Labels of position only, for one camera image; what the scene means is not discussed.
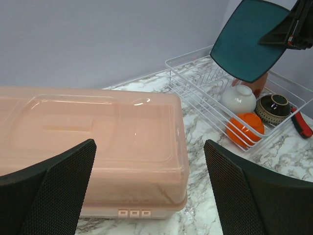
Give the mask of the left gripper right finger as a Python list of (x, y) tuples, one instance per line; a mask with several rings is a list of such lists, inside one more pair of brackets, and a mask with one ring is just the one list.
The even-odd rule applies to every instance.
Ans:
[(225, 235), (311, 235), (313, 184), (262, 167), (212, 140), (206, 165)]

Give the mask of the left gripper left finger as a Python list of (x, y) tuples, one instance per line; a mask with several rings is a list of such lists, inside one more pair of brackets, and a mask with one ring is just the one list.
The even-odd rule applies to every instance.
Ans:
[(96, 153), (88, 139), (0, 178), (2, 235), (73, 235)]

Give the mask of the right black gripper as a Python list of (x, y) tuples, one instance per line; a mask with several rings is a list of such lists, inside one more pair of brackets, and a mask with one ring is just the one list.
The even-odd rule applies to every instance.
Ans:
[(261, 45), (306, 50), (313, 46), (313, 1), (297, 0), (289, 14), (258, 41)]

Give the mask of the teal square plate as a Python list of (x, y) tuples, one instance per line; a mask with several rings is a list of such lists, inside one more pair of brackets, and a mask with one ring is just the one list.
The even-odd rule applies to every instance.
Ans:
[(241, 1), (214, 43), (211, 58), (231, 76), (248, 83), (257, 81), (286, 50), (258, 42), (288, 14), (288, 9), (269, 1)]

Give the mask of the pink grey mug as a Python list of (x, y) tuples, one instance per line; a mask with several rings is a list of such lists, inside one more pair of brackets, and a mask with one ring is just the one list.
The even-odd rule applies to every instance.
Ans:
[(255, 81), (253, 83), (244, 82), (244, 81), (241, 81), (241, 80), (235, 78), (234, 81), (232, 82), (231, 86), (232, 87), (236, 86), (236, 85), (248, 86), (251, 88), (255, 97), (258, 98), (264, 89), (267, 78), (268, 78), (268, 72), (266, 72), (263, 76), (261, 76), (257, 81)]

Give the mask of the orange bowl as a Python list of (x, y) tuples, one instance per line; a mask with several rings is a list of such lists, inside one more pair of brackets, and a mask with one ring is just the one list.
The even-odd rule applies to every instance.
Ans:
[(237, 119), (232, 117), (227, 123), (226, 134), (236, 144), (243, 148), (250, 148), (257, 143), (261, 137), (254, 134), (248, 125), (260, 134), (265, 133), (265, 127), (261, 119), (255, 113), (241, 113), (238, 118), (245, 122), (241, 124)]

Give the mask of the brown beige bowl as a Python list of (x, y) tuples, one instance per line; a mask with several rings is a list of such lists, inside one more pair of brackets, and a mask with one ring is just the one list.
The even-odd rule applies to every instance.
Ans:
[(257, 100), (255, 113), (262, 120), (277, 126), (290, 116), (291, 106), (283, 95), (268, 94)]

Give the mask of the white bowl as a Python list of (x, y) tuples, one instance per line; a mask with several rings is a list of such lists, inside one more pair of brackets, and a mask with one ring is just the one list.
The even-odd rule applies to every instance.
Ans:
[(234, 114), (251, 113), (256, 107), (256, 97), (246, 85), (227, 88), (219, 102)]

